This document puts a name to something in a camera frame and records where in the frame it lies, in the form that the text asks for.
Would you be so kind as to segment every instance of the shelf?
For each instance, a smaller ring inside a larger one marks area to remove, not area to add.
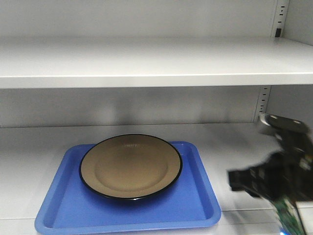
[[[313,47],[284,38],[0,38],[0,89],[313,83]]]
[[[211,228],[134,234],[278,234],[266,200],[232,192],[228,186],[227,169],[257,164],[278,149],[275,140],[258,134],[253,123],[1,128],[0,185],[6,190],[0,194],[0,234],[37,234],[34,218],[67,149],[129,133],[193,143],[223,211],[219,223]],[[312,233],[313,203],[299,206]]]

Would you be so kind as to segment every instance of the plastic tray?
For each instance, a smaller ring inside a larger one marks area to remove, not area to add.
[[[35,228],[44,235],[95,234],[210,227],[221,217],[196,147],[170,142],[181,154],[179,179],[165,191],[136,201],[102,197],[79,177],[79,164],[94,144],[69,149],[38,212]]]

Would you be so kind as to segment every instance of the white surface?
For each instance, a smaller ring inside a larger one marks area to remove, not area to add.
[[[34,218],[67,149],[129,133],[195,144],[223,210],[221,221],[209,229],[138,234],[277,234],[270,204],[230,191],[227,182],[227,169],[257,164],[278,149],[271,137],[256,133],[251,123],[1,128],[0,185],[5,190],[0,193],[0,233],[36,234]],[[300,207],[308,231],[313,232],[313,204]]]
[[[313,47],[284,38],[1,38],[0,88],[313,83]]]
[[[290,0],[284,37],[313,46],[312,12],[312,0]]]
[[[275,0],[0,0],[0,36],[270,36]]]
[[[258,94],[258,86],[5,89],[0,127],[251,122]]]

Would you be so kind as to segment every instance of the plate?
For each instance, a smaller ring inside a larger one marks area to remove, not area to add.
[[[80,177],[102,196],[136,200],[172,185],[182,169],[180,153],[167,141],[148,135],[122,135],[91,148]]]

